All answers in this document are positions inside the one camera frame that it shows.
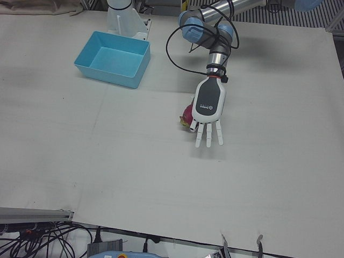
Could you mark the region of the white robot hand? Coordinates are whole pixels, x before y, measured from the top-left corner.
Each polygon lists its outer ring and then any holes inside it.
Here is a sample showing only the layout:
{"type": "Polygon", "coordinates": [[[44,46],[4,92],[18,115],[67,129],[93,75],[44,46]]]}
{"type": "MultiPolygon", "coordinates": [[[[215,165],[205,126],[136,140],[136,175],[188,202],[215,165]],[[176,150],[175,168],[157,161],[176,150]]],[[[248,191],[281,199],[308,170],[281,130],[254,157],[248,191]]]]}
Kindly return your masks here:
{"type": "Polygon", "coordinates": [[[212,125],[216,127],[219,145],[224,144],[221,115],[226,98],[226,90],[217,76],[208,76],[197,88],[191,110],[190,131],[196,132],[195,147],[200,147],[203,132],[206,132],[206,146],[211,147],[212,125]]]}

